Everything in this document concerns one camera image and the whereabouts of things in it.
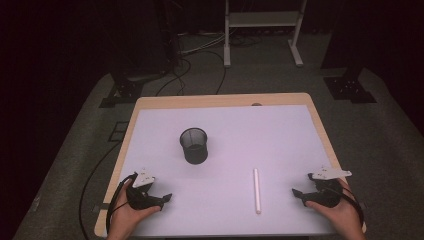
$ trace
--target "white tabletop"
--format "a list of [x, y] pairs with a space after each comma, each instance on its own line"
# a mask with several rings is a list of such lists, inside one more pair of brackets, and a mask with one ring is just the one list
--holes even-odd
[[[314, 192], [307, 173], [331, 166], [306, 105], [144, 109], [138, 113], [119, 180], [145, 168], [149, 194], [172, 193], [137, 236], [258, 236], [334, 233], [291, 188]], [[187, 128], [208, 134], [207, 160], [191, 165], [179, 143]], [[262, 213], [255, 212], [253, 169]]]

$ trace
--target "hand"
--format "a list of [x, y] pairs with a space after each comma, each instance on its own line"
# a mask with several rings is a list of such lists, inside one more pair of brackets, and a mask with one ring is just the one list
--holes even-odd
[[153, 213], [160, 211], [159, 206], [154, 206], [143, 210], [132, 209], [131, 206], [127, 203], [128, 200], [126, 195], [126, 190], [131, 183], [132, 180], [127, 181], [119, 192], [115, 208], [121, 206], [122, 204], [126, 204], [113, 212], [109, 234], [106, 238], [108, 240], [127, 239], [137, 227], [139, 222], [149, 217]]
[[[341, 179], [338, 179], [343, 188], [346, 188], [350, 191], [349, 186], [343, 182]], [[352, 194], [346, 190], [343, 190], [344, 194], [352, 198]], [[333, 207], [328, 208], [322, 206], [313, 201], [307, 201], [306, 206], [314, 209], [319, 212], [328, 220], [330, 220], [333, 227], [336, 231], [347, 240], [364, 240], [365, 235], [362, 232], [362, 226], [359, 222], [359, 216], [355, 208], [345, 199], [341, 199], [340, 203]]]

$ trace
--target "person's left hand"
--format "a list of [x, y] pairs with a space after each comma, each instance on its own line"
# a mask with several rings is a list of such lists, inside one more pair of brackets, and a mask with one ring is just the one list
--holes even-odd
[[138, 223], [150, 215], [160, 211], [159, 206], [154, 206], [143, 210], [134, 210], [131, 208], [131, 206], [127, 203], [128, 200], [126, 194], [126, 190], [131, 183], [132, 180], [128, 180], [124, 186], [122, 186], [122, 189], [119, 192], [115, 208], [121, 206], [122, 204], [126, 204], [113, 212], [111, 217], [112, 219], [110, 230], [106, 238], [108, 240], [127, 239], [137, 227]]

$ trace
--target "dark background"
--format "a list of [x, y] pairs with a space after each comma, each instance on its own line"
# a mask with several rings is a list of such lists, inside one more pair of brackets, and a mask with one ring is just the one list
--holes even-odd
[[[155, 4], [125, 0], [119, 5], [110, 0], [1, 3], [2, 122], [6, 132], [2, 135], [0, 175], [0, 224], [6, 229], [1, 232], [2, 239], [14, 235], [82, 104], [101, 77], [133, 67], [162, 71], [172, 62], [169, 34], [223, 30], [222, 0], [165, 2], [172, 13], [168, 16], [172, 27], [166, 24], [159, 0]], [[292, 10], [298, 8], [298, 1], [231, 1], [233, 11], [243, 6], [251, 11]], [[346, 67], [352, 58], [359, 60], [385, 81], [424, 133], [422, 9], [423, 3], [411, 0], [309, 0], [302, 32], [332, 31], [322, 68]], [[135, 11], [142, 14], [136, 17]], [[162, 39], [163, 44], [151, 45], [152, 39], [144, 41], [143, 33]], [[146, 60], [154, 53], [160, 53], [154, 63]]]

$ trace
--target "person's right hand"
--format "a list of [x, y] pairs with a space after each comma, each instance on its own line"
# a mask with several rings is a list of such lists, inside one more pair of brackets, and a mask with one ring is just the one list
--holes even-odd
[[[343, 188], [349, 189], [349, 186], [341, 179], [338, 179]], [[343, 190], [344, 194], [355, 200], [352, 194]], [[355, 208], [345, 199], [341, 199], [340, 203], [333, 207], [328, 208], [313, 201], [307, 201], [306, 206], [321, 213], [328, 220], [330, 220], [336, 231], [345, 239], [348, 240], [364, 240], [365, 235], [362, 232], [362, 226], [359, 222], [359, 216]]]

